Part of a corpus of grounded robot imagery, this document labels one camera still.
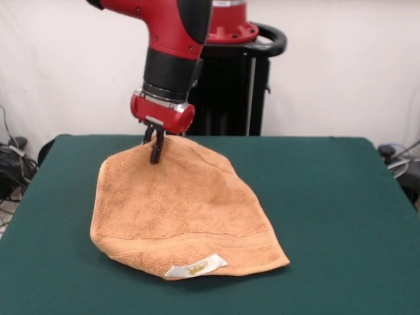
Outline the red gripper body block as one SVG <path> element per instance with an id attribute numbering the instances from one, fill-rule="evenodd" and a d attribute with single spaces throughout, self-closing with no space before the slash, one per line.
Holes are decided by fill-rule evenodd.
<path id="1" fill-rule="evenodd" d="M 186 132 L 191 126 L 195 108 L 189 103 L 175 104 L 157 100 L 145 94 L 133 94 L 131 113 L 144 124 L 155 123 L 164 131 L 180 134 Z"/>

